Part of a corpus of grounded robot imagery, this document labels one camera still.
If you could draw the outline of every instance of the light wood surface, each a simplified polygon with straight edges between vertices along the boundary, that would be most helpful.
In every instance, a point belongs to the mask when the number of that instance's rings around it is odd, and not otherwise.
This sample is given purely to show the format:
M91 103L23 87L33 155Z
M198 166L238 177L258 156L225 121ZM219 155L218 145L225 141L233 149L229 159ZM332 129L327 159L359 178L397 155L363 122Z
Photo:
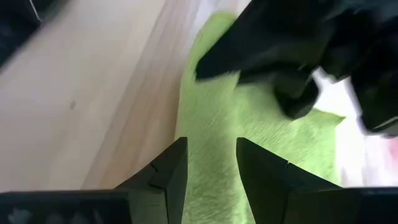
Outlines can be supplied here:
M0 191L118 185L173 140L196 33L247 0L69 0L0 72Z

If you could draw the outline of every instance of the black device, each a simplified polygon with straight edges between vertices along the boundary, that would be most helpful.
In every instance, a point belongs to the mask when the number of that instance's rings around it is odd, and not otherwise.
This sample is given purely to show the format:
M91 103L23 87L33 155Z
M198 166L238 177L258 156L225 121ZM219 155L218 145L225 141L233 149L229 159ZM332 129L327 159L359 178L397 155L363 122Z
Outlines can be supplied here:
M257 224L397 222L398 188L342 189L244 138L236 158ZM0 194L0 222L180 224L187 168L180 138L114 190Z
M0 67L66 0L0 1Z
M398 135L398 1L252 0L201 58L197 80L241 71L239 83L271 82L285 115L305 116L321 67L351 77L370 133Z
M0 194L0 223L181 223L187 170L180 138L114 190Z

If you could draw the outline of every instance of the floor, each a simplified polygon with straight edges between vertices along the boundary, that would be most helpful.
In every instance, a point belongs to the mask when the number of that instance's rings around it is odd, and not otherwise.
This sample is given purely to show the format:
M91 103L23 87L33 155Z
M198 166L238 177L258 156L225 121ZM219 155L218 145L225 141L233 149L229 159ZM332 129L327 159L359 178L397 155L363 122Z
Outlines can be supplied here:
M248 0L69 0L0 70L0 191L118 185L174 140L212 12Z

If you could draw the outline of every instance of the green towel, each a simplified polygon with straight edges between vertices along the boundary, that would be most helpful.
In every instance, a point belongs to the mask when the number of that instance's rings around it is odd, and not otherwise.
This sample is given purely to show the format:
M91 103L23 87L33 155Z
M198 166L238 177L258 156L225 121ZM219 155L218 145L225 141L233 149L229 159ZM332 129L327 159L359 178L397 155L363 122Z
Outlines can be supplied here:
M235 19L227 12L211 16L195 40L183 74L176 133L188 137L183 223L254 223L236 162L238 136L338 184L334 131L342 118L313 110L290 121L267 85L236 87L237 73L195 81L200 57Z

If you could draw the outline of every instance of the black plastic part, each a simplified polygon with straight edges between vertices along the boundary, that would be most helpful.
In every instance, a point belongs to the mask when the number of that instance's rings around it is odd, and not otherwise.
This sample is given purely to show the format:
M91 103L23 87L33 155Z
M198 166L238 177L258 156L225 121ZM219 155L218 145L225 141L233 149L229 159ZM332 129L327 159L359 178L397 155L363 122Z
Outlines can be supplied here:
M339 188L245 138L237 139L236 158L256 223L283 223L292 190Z
M187 138L177 139L161 155L117 189L161 189L169 223L181 223L187 187Z
M292 119L299 119L309 114L319 96L319 89L315 81L310 78L302 94L294 98L286 92L281 92L277 87L274 88L274 94L281 110L286 116Z
M115 190L0 194L0 223L181 223L187 169L179 138Z
M396 223L398 188L342 189L238 138L241 180L257 224Z
M315 17L323 17L328 14L334 5L334 1L317 2L315 5L305 4L300 1L303 10ZM296 21L278 17L284 21L281 32L275 25L268 24L268 14L278 14L277 11L283 4L296 5L291 0L251 1L243 13L236 19L233 25L217 41L217 43L202 57L197 65L198 80L212 78L226 72L238 70L250 70L256 67L273 66L275 63L294 63L297 65L318 64L325 47L327 46L333 26L323 23L324 26L317 32L302 32L302 35L291 35L297 29L304 30L309 26L301 24L296 26ZM290 8L284 13L289 17L302 17L303 15L291 14Z
M39 16L40 21L45 19L46 15L55 7L58 2L62 2L65 0L32 0L32 3L37 11L37 15Z
M351 76L371 133L398 136L398 1L252 0L200 59L197 80L241 71L238 84L271 82L284 113L312 108L318 88L297 68Z
M36 29L16 13L0 10L0 67Z
M2 0L0 2L0 12L9 12L18 15L19 19L24 19L31 24L40 25L35 7L30 0Z

